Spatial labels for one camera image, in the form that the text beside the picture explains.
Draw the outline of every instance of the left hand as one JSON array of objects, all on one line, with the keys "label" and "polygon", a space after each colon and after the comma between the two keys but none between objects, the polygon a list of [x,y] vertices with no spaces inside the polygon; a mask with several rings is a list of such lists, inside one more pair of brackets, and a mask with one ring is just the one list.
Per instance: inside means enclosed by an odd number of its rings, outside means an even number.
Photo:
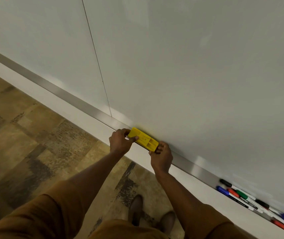
[{"label": "left hand", "polygon": [[111,137],[109,137],[110,153],[123,156],[130,150],[132,143],[139,139],[138,136],[126,139],[125,136],[128,135],[130,131],[130,129],[123,128],[112,133]]}]

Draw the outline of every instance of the tiled floor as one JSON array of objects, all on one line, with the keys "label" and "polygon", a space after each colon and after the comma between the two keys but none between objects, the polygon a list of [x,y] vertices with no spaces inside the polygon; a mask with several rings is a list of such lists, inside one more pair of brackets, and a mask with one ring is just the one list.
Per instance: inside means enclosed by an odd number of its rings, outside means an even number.
[{"label": "tiled floor", "polygon": [[[0,78],[0,219],[108,152],[106,144]],[[86,238],[104,220],[126,219],[136,194],[144,197],[142,226],[172,210],[155,176],[123,157],[93,201],[77,238]],[[171,238],[183,236],[176,221]]]}]

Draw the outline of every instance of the whiteboard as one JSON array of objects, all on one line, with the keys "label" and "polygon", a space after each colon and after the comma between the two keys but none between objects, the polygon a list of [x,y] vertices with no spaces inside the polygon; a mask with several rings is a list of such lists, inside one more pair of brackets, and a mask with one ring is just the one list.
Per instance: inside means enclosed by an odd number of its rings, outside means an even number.
[{"label": "whiteboard", "polygon": [[0,53],[110,115],[82,0],[0,0]]},{"label": "whiteboard", "polygon": [[112,116],[284,211],[284,0],[84,0]]}]

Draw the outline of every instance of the metal trim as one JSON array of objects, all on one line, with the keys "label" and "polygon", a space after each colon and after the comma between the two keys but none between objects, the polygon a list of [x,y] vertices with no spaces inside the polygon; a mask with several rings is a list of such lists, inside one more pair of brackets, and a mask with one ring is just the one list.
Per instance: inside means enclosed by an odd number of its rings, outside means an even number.
[{"label": "metal trim", "polygon": [[[95,118],[96,120],[100,121],[101,123],[107,125],[108,127],[112,128],[113,130],[121,129],[121,128],[128,128],[131,129],[128,125],[118,121],[117,119],[109,116],[108,114],[100,111],[99,109],[95,108],[94,106],[86,103],[85,101],[79,99],[78,97],[72,95],[71,93],[61,89],[60,87],[52,84],[51,82],[45,80],[41,76],[33,73],[32,71],[26,69],[25,67],[17,64],[13,60],[7,58],[6,56],[0,54],[0,63],[7,66],[8,68],[12,69],[13,71],[17,72],[18,74],[24,76],[28,80],[36,83],[37,85],[41,86],[42,88],[48,90],[49,92],[53,93],[60,99],[66,101],[67,103],[71,104],[72,106],[78,108],[82,112],[88,114],[89,116]],[[180,156],[179,154],[172,152],[173,154],[173,162],[172,164],[178,167],[179,169],[183,170],[184,172],[192,175],[193,177],[199,179],[200,181],[204,182],[205,184],[215,188],[216,185],[219,183],[219,177],[212,174],[211,172],[201,168],[200,166],[192,163],[191,161],[187,160],[186,158]]]}]

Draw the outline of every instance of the shoe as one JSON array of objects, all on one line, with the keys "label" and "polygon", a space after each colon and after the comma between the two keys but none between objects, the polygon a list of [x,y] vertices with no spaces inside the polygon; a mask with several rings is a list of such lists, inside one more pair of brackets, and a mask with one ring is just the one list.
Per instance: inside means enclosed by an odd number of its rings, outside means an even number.
[{"label": "shoe", "polygon": [[164,216],[162,216],[160,222],[156,225],[156,229],[159,229],[161,232],[169,236],[172,231],[175,218],[176,216],[174,211],[166,213]]},{"label": "shoe", "polygon": [[141,195],[137,195],[134,197],[129,207],[129,216],[128,216],[128,221],[131,222],[136,227],[140,225],[142,209],[143,209],[143,197]]}]

